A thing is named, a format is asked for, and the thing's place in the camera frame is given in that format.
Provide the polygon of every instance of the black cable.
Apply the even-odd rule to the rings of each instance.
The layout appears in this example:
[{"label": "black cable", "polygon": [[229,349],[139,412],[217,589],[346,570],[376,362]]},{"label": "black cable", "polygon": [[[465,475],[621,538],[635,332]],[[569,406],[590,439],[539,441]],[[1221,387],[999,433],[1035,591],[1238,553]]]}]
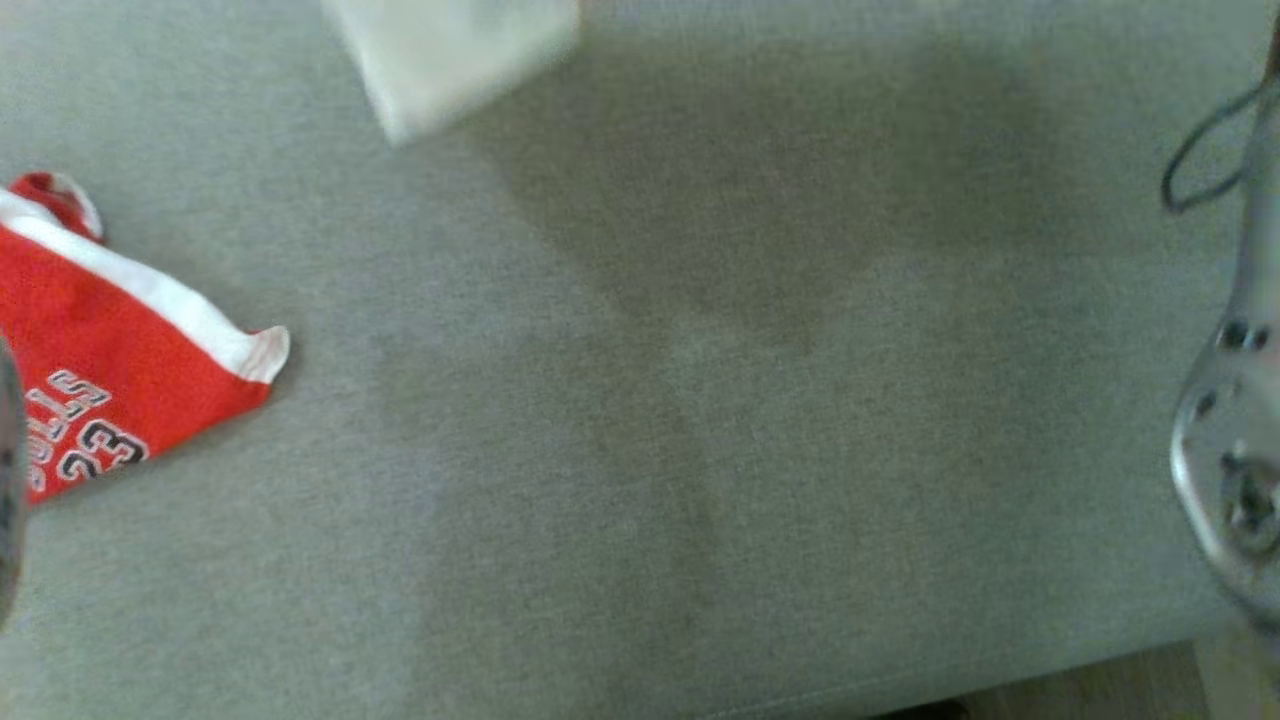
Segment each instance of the black cable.
[{"label": "black cable", "polygon": [[1219,182],[1212,187],[1201,190],[1198,192],[1193,192],[1192,195],[1188,195],[1185,197],[1174,197],[1174,176],[1178,174],[1178,169],[1181,167],[1183,160],[1187,159],[1187,155],[1190,154],[1190,151],[1196,147],[1196,145],[1201,141],[1201,138],[1208,135],[1210,131],[1212,131],[1220,123],[1231,119],[1242,110],[1244,110],[1254,101],[1257,101],[1258,96],[1262,95],[1262,91],[1267,87],[1270,79],[1271,78],[1262,79],[1261,82],[1258,82],[1258,85],[1249,88],[1249,91],[1245,92],[1244,95],[1240,95],[1239,97],[1231,100],[1230,102],[1215,110],[1213,114],[1201,120],[1201,123],[1196,126],[1194,129],[1192,129],[1190,135],[1187,136],[1187,140],[1184,140],[1183,145],[1178,149],[1178,152],[1174,152],[1172,160],[1169,161],[1169,167],[1165,169],[1165,177],[1164,179],[1160,181],[1160,200],[1161,202],[1164,202],[1165,210],[1169,210],[1170,213],[1179,215],[1181,213],[1185,213],[1187,210],[1190,210],[1197,205],[1208,202],[1211,200],[1217,200],[1219,197],[1230,192],[1230,190],[1235,187],[1235,183],[1240,182],[1240,176],[1243,174],[1243,170],[1236,168],[1235,172],[1226,176],[1226,178],[1224,178],[1221,182]]}]

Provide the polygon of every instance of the blurry object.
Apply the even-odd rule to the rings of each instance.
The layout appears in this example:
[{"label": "blurry object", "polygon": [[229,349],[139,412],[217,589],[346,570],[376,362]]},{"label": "blurry object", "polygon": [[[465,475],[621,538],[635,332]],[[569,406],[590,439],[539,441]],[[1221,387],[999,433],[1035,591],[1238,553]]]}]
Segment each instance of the blurry object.
[{"label": "blurry object", "polygon": [[27,419],[22,404],[18,369],[8,343],[0,340],[0,624],[13,609],[27,524]]},{"label": "blurry object", "polygon": [[[1235,286],[1183,387],[1170,447],[1174,482],[1219,580],[1257,630],[1256,653],[1280,691],[1280,82],[1272,55],[1260,85],[1201,123],[1165,174],[1162,195],[1181,211],[1245,196]],[[1174,173],[1221,120],[1257,102],[1240,169],[1179,200]]]},{"label": "blurry object", "polygon": [[325,0],[392,143],[435,132],[577,45],[577,0]]}]

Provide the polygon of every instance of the white paper towel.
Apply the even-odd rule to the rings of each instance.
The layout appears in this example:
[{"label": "white paper towel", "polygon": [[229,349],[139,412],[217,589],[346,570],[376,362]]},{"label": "white paper towel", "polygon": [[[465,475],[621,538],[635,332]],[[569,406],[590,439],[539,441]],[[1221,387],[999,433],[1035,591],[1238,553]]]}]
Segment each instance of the white paper towel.
[{"label": "white paper towel", "polygon": [[579,0],[324,0],[393,143],[434,132],[564,58]]}]

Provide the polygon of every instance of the gray fabric upholstery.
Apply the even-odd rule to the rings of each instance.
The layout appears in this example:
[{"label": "gray fabric upholstery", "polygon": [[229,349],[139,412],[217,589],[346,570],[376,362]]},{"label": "gray fabric upholstery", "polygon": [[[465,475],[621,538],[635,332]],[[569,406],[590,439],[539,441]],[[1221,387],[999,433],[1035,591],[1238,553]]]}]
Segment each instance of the gray fabric upholstery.
[{"label": "gray fabric upholstery", "polygon": [[1271,5],[599,0],[393,150],[310,4],[0,0],[0,172],[296,338],[33,519],[0,715],[813,717],[1220,621],[1166,438],[1239,205],[1155,183]]}]

